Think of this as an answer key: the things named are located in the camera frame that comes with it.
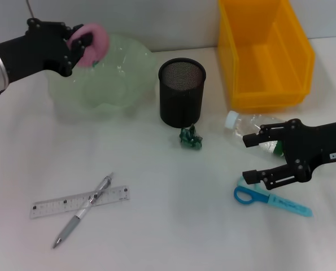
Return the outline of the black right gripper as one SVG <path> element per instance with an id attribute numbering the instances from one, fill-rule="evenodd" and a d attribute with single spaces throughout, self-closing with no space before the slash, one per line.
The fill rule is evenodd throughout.
<path id="1" fill-rule="evenodd" d="M 299 119 L 286 123 L 266 124 L 258 133 L 243 136 L 246 147 L 283 140 L 287 164 L 262 171 L 242 173 L 248 185 L 263 183 L 267 190 L 296 182 L 307 182 L 313 171 L 336 162 L 336 123 L 306 126 Z"/>

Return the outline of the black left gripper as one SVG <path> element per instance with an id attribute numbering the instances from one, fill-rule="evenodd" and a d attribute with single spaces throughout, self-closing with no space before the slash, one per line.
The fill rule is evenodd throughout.
<path id="1" fill-rule="evenodd" d="M 91 33 L 71 38 L 83 24 L 70 28 L 62 22 L 36 18 L 28 19 L 27 24 L 25 35 L 0 43 L 0 58 L 10 83 L 44 70 L 70 76 L 93 41 Z"/>

